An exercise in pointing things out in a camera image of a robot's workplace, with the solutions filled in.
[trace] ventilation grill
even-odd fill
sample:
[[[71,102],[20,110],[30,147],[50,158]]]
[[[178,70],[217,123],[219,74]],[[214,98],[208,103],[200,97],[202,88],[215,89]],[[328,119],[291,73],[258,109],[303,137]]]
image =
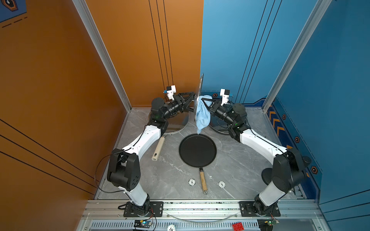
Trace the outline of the ventilation grill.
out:
[[[158,220],[156,231],[165,231],[167,227],[173,224],[176,227],[176,230],[182,231],[195,231],[195,230],[232,230],[232,225],[235,223],[241,222],[245,230],[260,230],[257,220],[232,220],[225,221],[221,223],[185,223],[178,222],[176,220]],[[124,221],[112,221],[112,220],[94,220],[91,223],[90,230],[132,230],[133,229],[133,220],[124,220]]]

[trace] pan handle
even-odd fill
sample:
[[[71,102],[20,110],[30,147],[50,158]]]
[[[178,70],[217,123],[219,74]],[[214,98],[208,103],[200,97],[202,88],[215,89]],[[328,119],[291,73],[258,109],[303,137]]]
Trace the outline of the pan handle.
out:
[[[207,184],[206,184],[206,179],[204,177],[203,168],[199,168],[199,171],[201,173],[203,192],[204,192],[204,194],[207,194]]]

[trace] blue towel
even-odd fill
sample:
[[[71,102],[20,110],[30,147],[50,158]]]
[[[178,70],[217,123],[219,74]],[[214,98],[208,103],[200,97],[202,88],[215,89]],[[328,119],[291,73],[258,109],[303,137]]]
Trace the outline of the blue towel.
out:
[[[197,133],[199,134],[203,128],[209,125],[211,121],[211,114],[207,110],[206,106],[204,105],[202,98],[212,99],[210,95],[201,95],[199,96],[198,105],[196,106],[196,126],[198,127]],[[212,102],[206,101],[208,106],[211,105]]]

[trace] red lego brick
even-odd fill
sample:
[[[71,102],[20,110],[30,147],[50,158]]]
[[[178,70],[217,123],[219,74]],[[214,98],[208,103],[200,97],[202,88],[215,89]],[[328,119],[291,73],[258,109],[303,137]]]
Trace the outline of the red lego brick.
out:
[[[243,224],[241,222],[236,223],[236,224],[233,224],[232,225],[232,228],[234,229],[234,231],[242,231],[242,230],[244,230]]]

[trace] white token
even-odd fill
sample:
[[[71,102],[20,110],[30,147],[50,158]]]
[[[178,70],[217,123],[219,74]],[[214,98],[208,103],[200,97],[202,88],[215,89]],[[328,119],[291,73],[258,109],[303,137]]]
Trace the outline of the white token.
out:
[[[218,182],[218,186],[220,186],[220,188],[225,188],[225,182],[223,182],[223,181],[220,181],[220,182]]]
[[[189,180],[189,184],[190,184],[191,186],[194,186],[194,185],[195,185],[195,180],[194,180],[194,179],[190,179],[190,180]]]
[[[167,231],[176,231],[176,227],[174,225],[169,225]]]

